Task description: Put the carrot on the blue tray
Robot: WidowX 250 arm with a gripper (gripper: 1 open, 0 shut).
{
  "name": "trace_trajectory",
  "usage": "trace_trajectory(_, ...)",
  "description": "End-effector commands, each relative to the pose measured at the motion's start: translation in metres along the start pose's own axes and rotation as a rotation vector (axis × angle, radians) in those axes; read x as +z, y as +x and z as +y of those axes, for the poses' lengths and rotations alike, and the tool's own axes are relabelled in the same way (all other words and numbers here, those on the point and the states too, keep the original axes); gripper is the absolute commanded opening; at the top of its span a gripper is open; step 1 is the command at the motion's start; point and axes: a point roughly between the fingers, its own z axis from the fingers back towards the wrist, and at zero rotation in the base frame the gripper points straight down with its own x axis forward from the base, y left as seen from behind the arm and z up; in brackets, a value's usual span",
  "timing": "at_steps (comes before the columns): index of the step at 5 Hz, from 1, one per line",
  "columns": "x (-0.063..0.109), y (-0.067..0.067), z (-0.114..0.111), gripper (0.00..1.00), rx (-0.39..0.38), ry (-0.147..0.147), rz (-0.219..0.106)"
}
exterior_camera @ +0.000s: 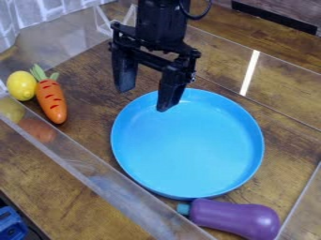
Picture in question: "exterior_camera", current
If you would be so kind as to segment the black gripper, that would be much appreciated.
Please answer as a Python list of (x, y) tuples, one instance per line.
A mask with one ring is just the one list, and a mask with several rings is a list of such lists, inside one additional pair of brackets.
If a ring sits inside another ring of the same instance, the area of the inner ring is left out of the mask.
[[(186, 86), (196, 80), (196, 59), (201, 52), (185, 43), (188, 21), (201, 20), (192, 15), (192, 0), (138, 0), (136, 26), (112, 24), (112, 68), (114, 84), (121, 93), (136, 87), (138, 64), (161, 70), (157, 111), (165, 112), (180, 103)], [(170, 62), (144, 52), (177, 53)]]

